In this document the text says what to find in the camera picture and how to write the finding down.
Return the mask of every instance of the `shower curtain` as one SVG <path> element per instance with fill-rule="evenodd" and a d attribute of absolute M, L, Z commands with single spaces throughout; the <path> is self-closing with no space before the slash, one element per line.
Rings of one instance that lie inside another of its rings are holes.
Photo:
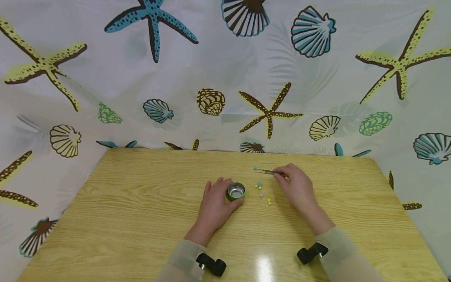
<path fill-rule="evenodd" d="M 450 14 L 448 0 L 2 0 L 1 280 L 115 147 L 373 158 L 451 275 Z"/>

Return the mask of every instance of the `right hand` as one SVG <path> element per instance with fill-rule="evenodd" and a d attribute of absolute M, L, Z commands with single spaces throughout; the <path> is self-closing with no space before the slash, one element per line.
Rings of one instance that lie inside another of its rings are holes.
<path fill-rule="evenodd" d="M 275 173 L 274 178 L 279 182 L 288 201 L 302 214 L 318 206 L 313 193 L 313 183 L 300 168 L 290 163 L 286 166 L 276 167 L 272 171 L 283 172 L 288 180 Z"/>

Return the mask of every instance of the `beige sleeve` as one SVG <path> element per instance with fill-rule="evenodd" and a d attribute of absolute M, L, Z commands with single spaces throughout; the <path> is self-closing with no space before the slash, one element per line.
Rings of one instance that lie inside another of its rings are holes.
<path fill-rule="evenodd" d="M 206 253 L 205 247 L 183 240 L 175 246 L 166 265 L 158 273 L 155 282 L 200 282 L 204 271 L 196 262 L 201 253 Z"/>
<path fill-rule="evenodd" d="M 316 236 L 316 242 L 329 249 L 320 258 L 331 282 L 383 282 L 382 276 L 359 253 L 351 239 L 338 227 Z"/>

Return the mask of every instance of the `wood grain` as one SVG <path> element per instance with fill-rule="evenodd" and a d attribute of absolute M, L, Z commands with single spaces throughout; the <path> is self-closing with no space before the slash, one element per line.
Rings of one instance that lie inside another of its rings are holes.
<path fill-rule="evenodd" d="M 314 240 L 306 222 L 272 176 L 253 170 L 290 162 L 311 177 L 321 206 L 385 281 L 446 281 L 369 158 L 138 148 L 105 154 L 18 281 L 153 281 L 195 221 L 205 183 L 219 176 L 247 189 L 208 247 L 227 263 L 221 281 L 328 281 L 317 259 L 303 266 L 296 258 Z M 206 272 L 204 281 L 219 278 Z"/>

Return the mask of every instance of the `metal tin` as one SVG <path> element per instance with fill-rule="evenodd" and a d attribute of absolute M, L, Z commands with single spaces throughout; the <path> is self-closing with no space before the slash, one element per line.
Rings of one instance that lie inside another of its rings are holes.
<path fill-rule="evenodd" d="M 236 199 L 244 198 L 246 195 L 246 188 L 243 184 L 234 182 L 229 185 L 227 188 L 226 196 L 230 201 L 234 201 Z"/>

